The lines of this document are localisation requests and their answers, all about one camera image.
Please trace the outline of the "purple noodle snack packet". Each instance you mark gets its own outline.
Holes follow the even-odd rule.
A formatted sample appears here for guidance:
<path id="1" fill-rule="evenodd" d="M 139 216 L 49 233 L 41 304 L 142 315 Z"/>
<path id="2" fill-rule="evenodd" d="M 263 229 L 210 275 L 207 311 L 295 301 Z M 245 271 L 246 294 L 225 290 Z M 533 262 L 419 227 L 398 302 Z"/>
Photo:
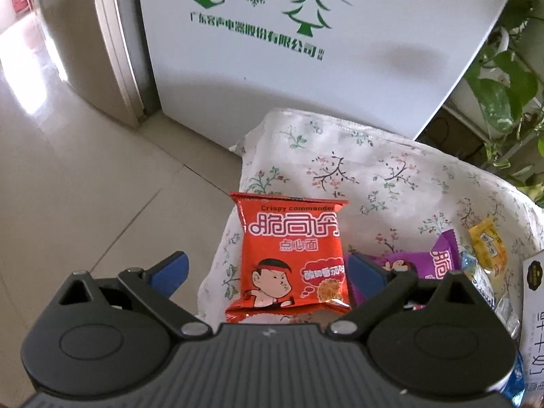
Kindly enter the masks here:
<path id="1" fill-rule="evenodd" d="M 345 257 L 348 290 L 355 306 L 381 292 L 387 273 L 412 272 L 419 279 L 443 279 L 449 271 L 461 269 L 456 233 L 450 229 L 440 234 L 427 252 L 397 252 L 381 257 L 352 252 Z"/>

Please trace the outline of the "clear blue candy packet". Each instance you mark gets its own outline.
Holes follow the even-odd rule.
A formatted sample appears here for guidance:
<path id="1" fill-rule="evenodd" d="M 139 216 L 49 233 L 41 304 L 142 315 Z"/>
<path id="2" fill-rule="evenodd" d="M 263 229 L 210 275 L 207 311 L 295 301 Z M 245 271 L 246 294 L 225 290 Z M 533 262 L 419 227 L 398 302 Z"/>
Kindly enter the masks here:
<path id="1" fill-rule="evenodd" d="M 521 322 L 514 312 L 509 296 L 504 293 L 499 299 L 495 296 L 491 280 L 478 260 L 468 252 L 461 252 L 461 267 L 464 274 L 475 287 L 495 315 L 504 325 L 505 329 L 516 340 L 521 328 Z"/>

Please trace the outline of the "red crispy noodle snack packet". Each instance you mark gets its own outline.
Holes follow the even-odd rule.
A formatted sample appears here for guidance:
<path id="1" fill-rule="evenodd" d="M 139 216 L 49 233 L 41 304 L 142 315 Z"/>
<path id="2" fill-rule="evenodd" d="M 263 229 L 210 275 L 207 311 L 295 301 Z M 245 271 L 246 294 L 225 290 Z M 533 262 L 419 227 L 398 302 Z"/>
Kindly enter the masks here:
<path id="1" fill-rule="evenodd" d="M 242 224 L 239 298 L 226 321 L 351 309 L 338 213 L 346 200 L 233 192 Z"/>

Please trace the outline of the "floral white tablecloth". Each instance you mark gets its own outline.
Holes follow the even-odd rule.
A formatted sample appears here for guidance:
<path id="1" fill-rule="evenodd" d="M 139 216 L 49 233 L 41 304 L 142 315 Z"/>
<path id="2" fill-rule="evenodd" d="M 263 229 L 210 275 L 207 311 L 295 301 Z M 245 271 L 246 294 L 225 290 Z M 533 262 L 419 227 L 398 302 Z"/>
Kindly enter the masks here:
<path id="1" fill-rule="evenodd" d="M 343 248 L 421 252 L 444 231 L 471 252 L 469 231 L 491 219 L 506 248 L 495 287 L 523 307 L 523 261 L 543 248 L 543 213 L 485 170 L 398 135 L 294 109 L 275 109 L 232 148 L 242 192 L 339 198 Z"/>

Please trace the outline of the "yellow snack packet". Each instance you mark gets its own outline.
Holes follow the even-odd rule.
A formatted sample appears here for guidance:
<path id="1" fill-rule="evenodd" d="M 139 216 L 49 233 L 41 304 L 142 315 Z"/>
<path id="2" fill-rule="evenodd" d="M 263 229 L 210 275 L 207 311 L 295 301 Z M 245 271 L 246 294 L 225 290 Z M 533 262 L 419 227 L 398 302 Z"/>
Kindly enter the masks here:
<path id="1" fill-rule="evenodd" d="M 507 253 L 493 218 L 488 217 L 472 226 L 469 236 L 479 264 L 491 280 L 498 281 L 506 270 Z"/>

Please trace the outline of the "white milk carton box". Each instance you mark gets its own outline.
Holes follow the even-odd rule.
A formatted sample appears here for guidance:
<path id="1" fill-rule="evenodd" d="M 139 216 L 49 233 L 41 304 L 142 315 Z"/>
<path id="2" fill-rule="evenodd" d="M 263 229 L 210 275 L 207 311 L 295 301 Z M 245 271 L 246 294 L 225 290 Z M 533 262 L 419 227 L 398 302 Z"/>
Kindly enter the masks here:
<path id="1" fill-rule="evenodd" d="M 544 369 L 544 284 L 543 252 L 523 262 L 523 314 L 520 352 L 526 390 L 523 407 L 543 406 Z"/>

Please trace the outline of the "green pothos plant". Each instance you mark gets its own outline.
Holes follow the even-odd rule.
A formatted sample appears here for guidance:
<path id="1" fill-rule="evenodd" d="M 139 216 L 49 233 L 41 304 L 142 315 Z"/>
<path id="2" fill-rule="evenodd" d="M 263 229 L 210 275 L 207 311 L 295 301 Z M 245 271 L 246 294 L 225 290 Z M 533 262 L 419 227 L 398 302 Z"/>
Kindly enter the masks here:
<path id="1" fill-rule="evenodd" d="M 463 81 L 474 95 L 486 137 L 469 157 L 543 206 L 543 76 L 520 52 L 543 0 L 507 0 Z"/>

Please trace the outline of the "white chest freezer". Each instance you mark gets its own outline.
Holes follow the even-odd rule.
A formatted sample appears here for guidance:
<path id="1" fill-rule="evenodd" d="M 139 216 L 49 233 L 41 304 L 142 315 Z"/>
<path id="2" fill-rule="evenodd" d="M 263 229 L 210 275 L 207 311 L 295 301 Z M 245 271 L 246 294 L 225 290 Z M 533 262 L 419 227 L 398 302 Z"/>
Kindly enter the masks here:
<path id="1" fill-rule="evenodd" d="M 229 147 L 272 109 L 417 137 L 507 0 L 140 0 L 164 114 Z"/>

